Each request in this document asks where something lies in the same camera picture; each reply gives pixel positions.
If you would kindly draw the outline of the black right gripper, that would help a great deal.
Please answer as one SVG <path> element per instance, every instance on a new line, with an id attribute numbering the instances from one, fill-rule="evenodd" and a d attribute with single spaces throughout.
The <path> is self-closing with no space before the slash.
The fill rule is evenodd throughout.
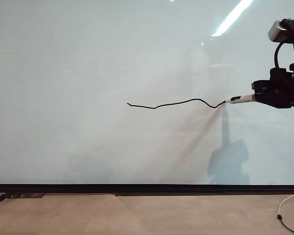
<path id="1" fill-rule="evenodd" d="M 294 107 L 294 73 L 283 68 L 272 68 L 270 81 L 273 82 L 273 106 L 280 109 Z M 270 81 L 257 80 L 251 84 L 255 102 L 271 106 L 270 95 L 263 94 L 270 89 Z"/>

